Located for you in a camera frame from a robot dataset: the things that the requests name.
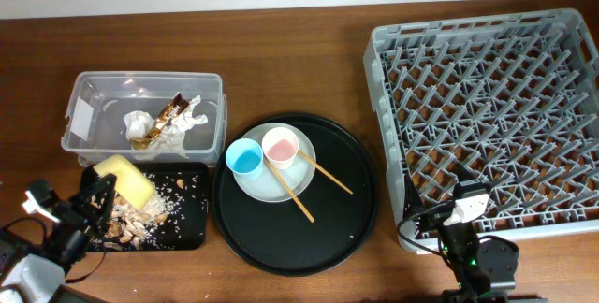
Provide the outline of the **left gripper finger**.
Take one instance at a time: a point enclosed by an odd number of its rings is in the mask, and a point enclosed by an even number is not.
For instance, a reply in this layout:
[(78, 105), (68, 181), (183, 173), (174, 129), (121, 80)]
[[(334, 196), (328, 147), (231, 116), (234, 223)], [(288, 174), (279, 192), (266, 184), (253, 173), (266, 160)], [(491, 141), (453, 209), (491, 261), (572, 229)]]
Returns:
[(105, 236), (110, 229), (111, 213), (114, 206), (115, 190), (113, 186), (107, 186), (92, 196), (91, 205), (93, 209), (93, 224), (95, 232)]
[(116, 176), (107, 174), (73, 195), (69, 201), (81, 210), (111, 212), (115, 198)]

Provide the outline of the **yellow bowl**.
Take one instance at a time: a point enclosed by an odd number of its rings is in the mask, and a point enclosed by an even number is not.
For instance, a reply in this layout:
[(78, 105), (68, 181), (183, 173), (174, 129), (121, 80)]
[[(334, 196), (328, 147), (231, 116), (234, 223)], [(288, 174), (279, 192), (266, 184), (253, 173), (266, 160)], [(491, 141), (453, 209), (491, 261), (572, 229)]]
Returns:
[(151, 181), (122, 155), (112, 155), (95, 164), (94, 171), (100, 178), (114, 175), (115, 191), (138, 211), (144, 209), (155, 193)]

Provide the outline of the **food scraps and rice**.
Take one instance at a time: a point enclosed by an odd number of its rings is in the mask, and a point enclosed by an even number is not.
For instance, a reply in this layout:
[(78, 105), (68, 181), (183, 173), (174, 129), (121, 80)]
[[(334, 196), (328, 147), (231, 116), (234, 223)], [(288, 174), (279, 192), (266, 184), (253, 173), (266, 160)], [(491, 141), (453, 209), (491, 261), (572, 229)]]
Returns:
[(186, 180), (178, 173), (171, 177), (147, 173), (155, 193), (142, 211), (116, 195), (110, 229), (102, 238), (92, 241), (94, 252), (135, 252), (184, 250), (195, 242), (184, 236), (183, 226), (189, 222), (183, 213), (186, 205), (197, 198), (188, 192), (197, 186), (197, 177)]

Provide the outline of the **white napkin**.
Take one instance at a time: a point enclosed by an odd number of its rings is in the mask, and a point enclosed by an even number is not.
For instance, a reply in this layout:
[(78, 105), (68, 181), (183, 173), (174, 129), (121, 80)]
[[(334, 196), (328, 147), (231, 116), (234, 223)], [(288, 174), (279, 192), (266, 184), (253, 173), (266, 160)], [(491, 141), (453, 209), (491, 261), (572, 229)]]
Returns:
[(178, 117), (172, 119), (167, 127), (162, 131), (158, 140), (145, 150), (134, 150), (133, 156), (138, 160), (154, 160), (158, 155), (164, 153), (175, 153), (183, 159), (188, 159), (189, 155), (185, 153), (184, 141), (186, 133), (198, 125), (203, 125), (209, 121), (206, 114), (194, 115), (195, 108), (201, 103), (201, 95), (198, 94), (191, 100), (189, 107)]

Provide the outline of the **gold brown candy wrapper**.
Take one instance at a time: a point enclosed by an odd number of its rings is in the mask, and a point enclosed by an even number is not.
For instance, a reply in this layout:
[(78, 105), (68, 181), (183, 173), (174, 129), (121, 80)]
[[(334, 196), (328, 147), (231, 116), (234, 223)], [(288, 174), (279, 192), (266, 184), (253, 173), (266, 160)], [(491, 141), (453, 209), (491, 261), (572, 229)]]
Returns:
[(145, 150), (153, 145), (168, 123), (181, 115), (190, 103), (181, 94), (175, 97), (153, 118), (148, 112), (131, 111), (124, 115), (126, 138), (134, 150)]

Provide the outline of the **blue plastic cup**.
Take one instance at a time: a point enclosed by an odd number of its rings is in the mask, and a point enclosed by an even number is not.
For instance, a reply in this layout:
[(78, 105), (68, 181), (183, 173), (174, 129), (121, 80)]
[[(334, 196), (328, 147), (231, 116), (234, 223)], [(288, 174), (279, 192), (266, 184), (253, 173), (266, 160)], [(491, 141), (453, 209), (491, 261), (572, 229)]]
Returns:
[(247, 180), (257, 179), (264, 169), (261, 146), (250, 138), (235, 140), (226, 150), (226, 165), (235, 176)]

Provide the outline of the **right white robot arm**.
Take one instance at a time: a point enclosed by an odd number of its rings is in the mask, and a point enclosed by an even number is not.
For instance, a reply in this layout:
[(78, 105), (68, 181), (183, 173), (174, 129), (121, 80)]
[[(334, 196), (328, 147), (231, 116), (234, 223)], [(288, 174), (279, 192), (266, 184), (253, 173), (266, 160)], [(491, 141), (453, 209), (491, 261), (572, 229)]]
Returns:
[(445, 290), (441, 300), (459, 302), (507, 302), (507, 292), (516, 287), (519, 247), (497, 236), (480, 237), (473, 221), (485, 213), (490, 187), (457, 166), (458, 182), (446, 201), (426, 208), (410, 176), (404, 177), (406, 208), (397, 224), (416, 224), (419, 232), (438, 233), (437, 249), (432, 250), (400, 232), (401, 240), (440, 256), (453, 272), (458, 288)]

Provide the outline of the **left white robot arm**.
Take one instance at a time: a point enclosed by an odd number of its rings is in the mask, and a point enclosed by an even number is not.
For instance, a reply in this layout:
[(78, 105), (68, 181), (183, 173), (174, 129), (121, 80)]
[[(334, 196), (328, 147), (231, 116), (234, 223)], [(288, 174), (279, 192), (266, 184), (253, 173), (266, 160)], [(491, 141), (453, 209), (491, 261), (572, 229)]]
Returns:
[[(1, 227), (1, 300), (3, 302), (97, 302), (70, 286), (86, 276), (69, 279), (95, 239), (108, 233), (117, 177), (108, 174), (67, 201), (46, 180), (35, 180), (22, 204), (28, 213)], [(42, 241), (28, 241), (10, 231), (14, 224), (33, 221)]]

